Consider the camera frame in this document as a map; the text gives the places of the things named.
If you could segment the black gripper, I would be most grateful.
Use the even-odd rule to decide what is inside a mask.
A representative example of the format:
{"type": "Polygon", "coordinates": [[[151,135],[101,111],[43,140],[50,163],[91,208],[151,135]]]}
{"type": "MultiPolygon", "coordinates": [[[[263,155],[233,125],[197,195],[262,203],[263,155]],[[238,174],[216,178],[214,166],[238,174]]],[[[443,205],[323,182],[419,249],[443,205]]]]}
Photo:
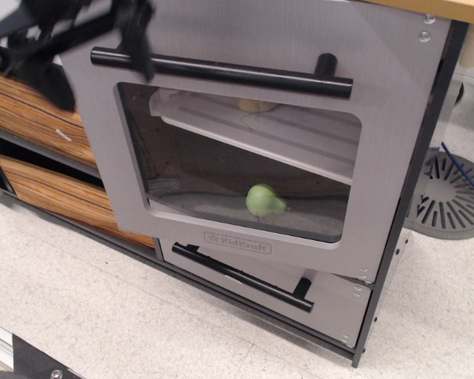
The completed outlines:
{"type": "Polygon", "coordinates": [[[0,20],[0,71],[23,81],[64,111],[75,111],[70,83],[55,55],[116,26],[121,48],[133,69],[150,81],[154,77],[147,36],[156,8],[150,1],[111,1],[102,13],[77,24],[91,1],[20,1],[0,20]]]}

